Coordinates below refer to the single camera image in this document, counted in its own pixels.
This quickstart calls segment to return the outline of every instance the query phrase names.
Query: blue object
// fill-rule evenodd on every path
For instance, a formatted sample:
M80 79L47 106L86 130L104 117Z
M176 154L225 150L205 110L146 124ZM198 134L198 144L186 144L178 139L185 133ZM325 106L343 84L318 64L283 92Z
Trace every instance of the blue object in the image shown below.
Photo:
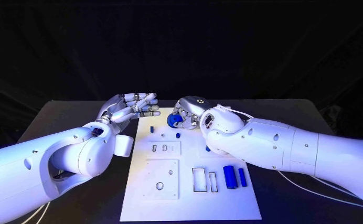
M238 169L238 173L240 173L243 187L247 187L248 183L247 183L246 172L243 168Z
M184 117L182 117L181 115L173 115L173 114L169 115L168 123L169 123L169 126L171 126L172 128L176 129L175 123L179 123L179 122L182 122L182 121L184 121Z
M233 165L224 167L225 172L225 184L228 189L237 189L237 175L235 175L235 168Z

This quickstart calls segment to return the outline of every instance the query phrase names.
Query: dark table surface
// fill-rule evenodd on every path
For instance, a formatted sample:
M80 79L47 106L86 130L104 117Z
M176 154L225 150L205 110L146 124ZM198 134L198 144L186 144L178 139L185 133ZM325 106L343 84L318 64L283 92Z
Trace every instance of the dark table surface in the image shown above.
M173 107L176 101L161 101ZM287 123L305 130L333 135L332 129L309 100L211 100L257 118ZM42 108L19 142L86 125L96 120L104 101L51 101ZM136 137L139 120L123 131ZM123 209L132 157L114 156L106 172L51 202L41 223L119 223ZM363 223L363 208L305 191L274 170L248 165L263 220L218 221L228 223ZM286 173L306 188L362 204L303 174ZM11 223L22 223L27 214ZM37 223L41 214L31 220Z

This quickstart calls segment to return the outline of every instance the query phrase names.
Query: cable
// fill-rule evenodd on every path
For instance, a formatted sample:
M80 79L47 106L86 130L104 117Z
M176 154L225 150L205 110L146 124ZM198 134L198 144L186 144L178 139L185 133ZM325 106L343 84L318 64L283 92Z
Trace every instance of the cable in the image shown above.
M233 112L237 112L237 113L246 115L250 119L254 118L254 116L251 116L248 113L244 113L244 112L241 112L241 111L233 110L233 109L227 108L225 106L222 106L221 104L220 104L220 106L221 106L224 109L227 109L227 110L230 110L230 111L233 111Z
M32 217L38 214L38 212L42 210L44 207L45 207L45 204L38 208L37 212L35 212L35 213L32 214L32 216L22 222L22 224L27 224L27 223L31 221Z
M339 187L336 187L335 185L332 185L331 183L326 183L320 178L310 176L312 178L315 178L319 182L322 182L323 184L326 184L328 186L333 187L336 190L341 190L343 193L349 194L351 196L359 198L354 193L351 193L349 191L341 189Z
M41 223L41 220L42 220L42 218L44 218L45 212L48 211L50 204L51 204L51 202L48 202L47 209L45 209L45 211L44 211L44 214L42 214L41 219L40 219L40 221L37 222L37 224L40 224L40 223Z
M316 193L315 191L306 189L306 188L302 187L299 184L296 184L296 183L287 178L287 176L286 176L280 171L279 171L279 173L280 173L280 174L283 175L283 177L284 177L299 188L302 188L303 190L306 190L306 191L309 191L309 192L312 192L312 193L315 193L315 194L318 194L318 195L320 195L320 196L323 196L323 197L326 197L326 198L329 198L329 199L333 199L333 200L336 200L336 201L341 201L341 202L348 203L348 204L351 204L351 205L355 205L355 206L358 206L358 207L363 207L363 205L361 205L361 204L356 204L356 203L354 203L354 202L345 201L345 200L342 200L342 199L336 199L336 198L333 198L333 197L329 197L329 196L326 196L326 195L323 195L323 194L319 194L319 193Z

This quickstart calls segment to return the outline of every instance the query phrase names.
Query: robotic hand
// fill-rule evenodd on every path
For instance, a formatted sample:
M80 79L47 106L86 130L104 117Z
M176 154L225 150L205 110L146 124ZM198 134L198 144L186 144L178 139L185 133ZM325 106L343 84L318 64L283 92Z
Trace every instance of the robotic hand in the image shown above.
M243 120L234 113L248 117ZM169 126L201 127L210 149L246 162L319 177L363 198L363 140L302 130L277 121L218 105L205 98L184 97L169 116Z
M96 122L0 149L0 223L58 198L130 156L133 138L119 135L130 119L159 116L155 93L116 95Z

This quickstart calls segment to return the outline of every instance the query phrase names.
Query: black curtain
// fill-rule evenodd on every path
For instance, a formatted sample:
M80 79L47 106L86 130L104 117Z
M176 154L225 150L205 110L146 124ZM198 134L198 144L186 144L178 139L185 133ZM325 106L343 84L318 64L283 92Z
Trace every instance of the black curtain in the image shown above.
M307 98L363 77L362 0L2 0L0 124L50 100Z

